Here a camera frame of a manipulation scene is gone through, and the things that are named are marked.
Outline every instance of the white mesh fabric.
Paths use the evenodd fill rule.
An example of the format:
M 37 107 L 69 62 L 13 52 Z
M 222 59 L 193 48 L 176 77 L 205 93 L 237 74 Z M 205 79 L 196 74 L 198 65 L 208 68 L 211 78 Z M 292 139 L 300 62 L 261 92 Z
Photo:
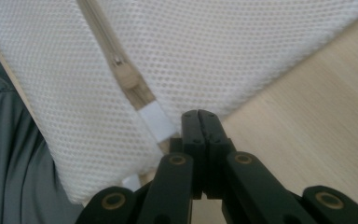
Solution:
M 178 126 L 190 109 L 227 115 L 358 18 L 344 0 L 98 3 Z M 156 163 L 76 1 L 0 2 L 0 50 L 73 202 Z
M 0 50 L 72 202 L 156 165 L 158 146 L 121 92 L 75 1 L 0 2 Z
M 162 108 L 220 117 L 358 18 L 345 0 L 98 0 Z

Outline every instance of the zipper pull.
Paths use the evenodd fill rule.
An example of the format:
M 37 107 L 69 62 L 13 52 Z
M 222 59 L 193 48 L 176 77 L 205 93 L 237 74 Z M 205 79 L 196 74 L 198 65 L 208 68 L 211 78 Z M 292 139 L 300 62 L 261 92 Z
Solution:
M 138 71 L 128 63 L 118 63 L 113 68 L 113 73 L 120 86 L 126 90 L 134 89 L 139 84 L 140 75 Z

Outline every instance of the zipper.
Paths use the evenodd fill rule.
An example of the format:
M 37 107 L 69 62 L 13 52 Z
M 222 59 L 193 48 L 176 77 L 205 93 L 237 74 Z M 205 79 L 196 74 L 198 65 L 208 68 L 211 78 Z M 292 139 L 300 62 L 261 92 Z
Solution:
M 95 0 L 77 0 L 86 21 L 95 34 L 118 85 L 135 110 L 156 100 L 139 71 L 121 48 L 115 33 Z

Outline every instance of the screw hole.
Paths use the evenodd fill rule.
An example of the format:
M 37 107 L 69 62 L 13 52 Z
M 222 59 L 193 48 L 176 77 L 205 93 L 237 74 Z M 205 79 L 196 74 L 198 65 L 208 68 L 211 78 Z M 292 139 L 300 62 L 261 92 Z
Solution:
M 344 207 L 342 202 L 336 195 L 322 191 L 315 194 L 316 200 L 324 206 L 331 209 L 341 209 Z
M 185 162 L 186 162 L 186 159 L 183 156 L 172 156 L 172 157 L 170 157 L 170 163 L 172 163 L 174 165 L 182 165 Z
M 123 206 L 126 197 L 122 193 L 111 193 L 103 197 L 102 206 L 106 210 L 115 210 Z
M 252 162 L 252 158 L 246 155 L 236 155 L 235 161 L 242 164 L 249 164 Z
M 297 217 L 292 215 L 283 216 L 283 222 L 285 224 L 301 224 L 301 221 Z

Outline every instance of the light wood surface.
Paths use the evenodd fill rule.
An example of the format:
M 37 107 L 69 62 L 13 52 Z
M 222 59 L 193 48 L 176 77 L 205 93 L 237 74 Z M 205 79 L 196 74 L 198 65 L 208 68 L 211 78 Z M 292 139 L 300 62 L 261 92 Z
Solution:
M 358 202 L 358 21 L 223 123 L 292 192 L 325 185 Z M 220 202 L 193 202 L 192 223 L 225 223 Z

